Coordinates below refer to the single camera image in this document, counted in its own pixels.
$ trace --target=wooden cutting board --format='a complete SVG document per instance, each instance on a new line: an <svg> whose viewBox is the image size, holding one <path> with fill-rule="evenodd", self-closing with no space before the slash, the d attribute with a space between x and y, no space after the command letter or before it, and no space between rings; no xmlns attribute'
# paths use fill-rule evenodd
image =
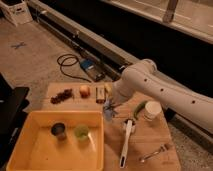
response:
<svg viewBox="0 0 213 171"><path fill-rule="evenodd" d="M80 85L87 84L91 95L82 99L79 94ZM104 83L51 83L44 98L42 110L78 110L78 111L102 111L102 105L97 104L96 87ZM60 104L51 104L50 99L64 89L72 88L75 98L68 99ZM175 146L164 118L161 113L154 121L148 122L143 118L143 110L139 114L136 123L136 131L130 136L129 151L126 167L119 167L120 154L124 143L125 132L122 130L123 122L132 116L135 107L144 100L152 100L151 97L141 93L135 93L134 97L122 106L116 108L119 113L113 122L104 123L104 171L179 171L181 166L178 160ZM164 143L170 143L173 147L153 158L146 163L140 163L139 157L151 153Z"/></svg>

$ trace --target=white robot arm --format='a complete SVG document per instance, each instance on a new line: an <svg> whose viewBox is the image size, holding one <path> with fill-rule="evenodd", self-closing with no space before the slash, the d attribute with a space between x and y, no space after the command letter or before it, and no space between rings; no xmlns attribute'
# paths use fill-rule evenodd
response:
<svg viewBox="0 0 213 171"><path fill-rule="evenodd" d="M154 75L156 71L149 59L127 67L113 84L113 101L123 103L135 91L142 92L213 134L213 99L165 82Z"/></svg>

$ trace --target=wire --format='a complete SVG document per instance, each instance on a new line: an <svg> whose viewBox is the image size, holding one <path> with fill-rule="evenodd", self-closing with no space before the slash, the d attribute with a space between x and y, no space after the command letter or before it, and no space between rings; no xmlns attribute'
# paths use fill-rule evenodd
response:
<svg viewBox="0 0 213 171"><path fill-rule="evenodd" d="M75 61L73 63L71 63L71 64L65 64L65 62L67 60L69 60L69 59L75 59ZM64 74L65 76L70 77L70 78L74 78L74 79L84 80L84 81L87 81L87 82L91 83L91 81L89 79L86 79L86 78L83 78L83 77L69 75L69 74L67 74L67 73L65 73L63 71L63 67L71 67L71 66L73 66L73 65L75 65L77 63L79 63L79 65L80 65L80 61L79 61L79 59L78 59L78 57L76 55L74 55L74 54L64 54L64 55L61 55L61 56L58 57L57 63L60 66L61 73Z"/></svg>

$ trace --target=yellow tray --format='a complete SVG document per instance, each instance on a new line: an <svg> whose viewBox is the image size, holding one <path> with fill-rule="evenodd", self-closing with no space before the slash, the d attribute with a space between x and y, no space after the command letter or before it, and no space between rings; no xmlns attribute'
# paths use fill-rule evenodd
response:
<svg viewBox="0 0 213 171"><path fill-rule="evenodd" d="M66 126L67 139L51 134L56 122ZM89 127L89 140L79 142L77 124ZM7 171L20 170L103 170L104 131L100 112L36 111L28 115L7 165Z"/></svg>

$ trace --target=gray floor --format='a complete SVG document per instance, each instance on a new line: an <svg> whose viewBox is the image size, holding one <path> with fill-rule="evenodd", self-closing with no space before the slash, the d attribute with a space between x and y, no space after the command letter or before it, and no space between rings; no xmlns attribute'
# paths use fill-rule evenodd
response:
<svg viewBox="0 0 213 171"><path fill-rule="evenodd" d="M26 46L16 50L11 47L20 42L24 42ZM42 99L50 82L78 81L60 73L56 59L64 53L75 52L37 23L31 22L16 28L0 19L0 72L11 85L30 87L30 106L27 111L41 109ZM77 65L69 68L67 72L87 77ZM184 125L177 119L172 120L169 128L182 170L213 170L213 156L209 152L213 151L212 144L199 142L202 139L193 132L185 131Z"/></svg>

